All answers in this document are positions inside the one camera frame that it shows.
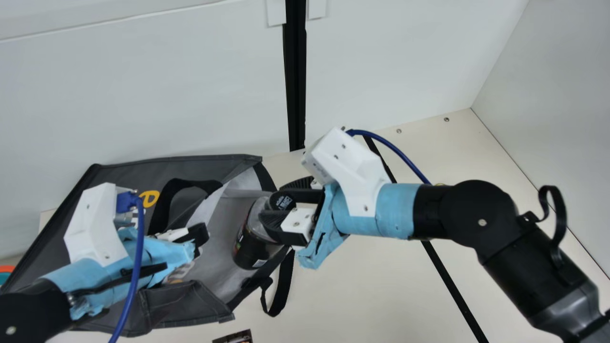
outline orange object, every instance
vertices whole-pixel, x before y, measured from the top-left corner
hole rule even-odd
[[[0,265],[0,273],[12,273],[15,267],[12,265]]]

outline yellow logo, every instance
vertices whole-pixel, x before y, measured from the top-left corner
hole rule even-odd
[[[159,200],[159,195],[161,195],[161,193],[159,193],[158,190],[147,190],[146,192],[142,192],[140,198],[143,200],[144,208],[153,207],[157,203],[157,200]]]

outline white table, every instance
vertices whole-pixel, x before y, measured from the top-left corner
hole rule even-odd
[[[520,212],[541,213],[534,186],[471,110],[377,133],[400,147],[434,183],[483,179],[510,194]],[[401,160],[381,146],[380,150],[398,182],[419,183]],[[307,175],[301,155],[295,151],[264,159],[276,185]],[[552,235],[553,220],[541,225],[547,234]],[[473,250],[449,241],[433,244],[490,342],[561,341],[530,327],[478,264]],[[571,233],[561,248],[597,284],[601,308],[608,309],[606,275]],[[278,317],[262,312],[258,292],[244,300],[235,316],[224,324],[154,330],[120,341],[210,343],[247,328],[256,343],[476,341],[422,245],[376,237],[350,237],[318,270],[295,265],[288,304]],[[50,342],[98,343],[108,338],[100,333],[65,333]]]

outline screw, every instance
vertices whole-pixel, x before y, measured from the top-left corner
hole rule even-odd
[[[70,304],[70,306],[74,306],[74,304],[76,304],[76,299],[74,298],[74,295],[72,293],[68,293],[67,297],[68,297],[68,303]]]

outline blue cable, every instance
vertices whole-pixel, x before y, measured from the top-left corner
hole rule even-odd
[[[379,143],[382,143],[383,145],[387,146],[388,148],[390,148],[390,150],[394,151],[397,155],[400,156],[400,158],[402,158],[402,160],[404,161],[404,163],[406,163],[409,168],[411,168],[411,170],[417,175],[418,178],[420,178],[420,180],[425,183],[425,184],[431,184],[430,181],[424,176],[424,174],[419,170],[419,168],[417,168],[415,166],[415,164],[413,164],[413,162],[411,162],[411,160],[402,152],[400,151],[400,149],[398,149],[398,147],[392,143],[390,143],[388,140],[386,140],[385,138],[381,137],[380,135],[374,134],[370,131],[364,131],[364,130],[347,130],[345,131],[345,133],[347,133],[348,135],[354,137],[355,135],[361,135],[363,137],[370,137],[376,141],[378,141]]]
[[[140,269],[142,269],[142,253],[144,251],[144,204],[143,200],[137,195],[133,195],[133,201],[138,207],[138,237],[135,243],[135,256],[134,256],[134,270],[131,274],[131,283],[129,284],[129,293],[125,299],[125,305],[123,306],[123,312],[118,320],[117,327],[112,333],[112,337],[108,343],[116,343],[121,332],[127,323],[131,306],[134,304],[135,295],[138,292],[138,282],[140,281]]]

